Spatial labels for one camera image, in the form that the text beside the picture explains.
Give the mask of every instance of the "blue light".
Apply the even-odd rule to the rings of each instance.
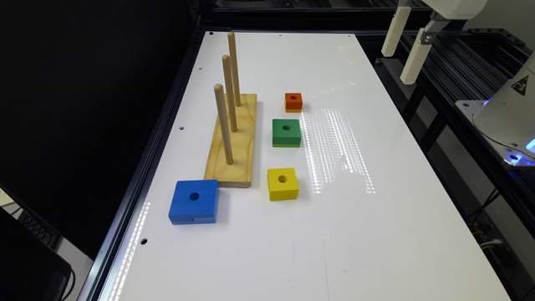
[[[531,142],[529,142],[526,145],[526,150],[531,151],[531,152],[535,152],[535,150],[533,149],[534,147],[535,147],[535,139],[533,139]]]
[[[512,164],[517,164],[520,161],[520,159],[522,159],[522,156],[517,156],[517,159],[516,160],[514,160],[514,159],[511,160],[511,163]]]

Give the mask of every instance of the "orange block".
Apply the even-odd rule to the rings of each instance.
[[[286,93],[286,98],[284,100],[284,109],[302,110],[303,99],[301,98],[301,93]]]

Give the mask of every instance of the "wooden peg board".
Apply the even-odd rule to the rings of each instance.
[[[231,132],[234,163],[228,165],[225,161],[219,117],[217,117],[216,128],[211,139],[204,179],[218,180],[220,187],[247,188],[251,186],[257,95],[241,94],[240,100],[242,105],[236,107],[237,132]]]

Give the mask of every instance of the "yellow block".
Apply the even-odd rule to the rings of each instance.
[[[218,180],[219,187],[247,188],[251,186],[257,95],[241,94],[240,96],[242,105],[236,107],[237,132],[231,132],[234,163],[228,165],[225,160],[219,117],[217,117],[216,128],[211,138],[210,154],[206,163],[204,180]]]
[[[267,170],[269,201],[295,200],[298,198],[299,185],[293,168]]]

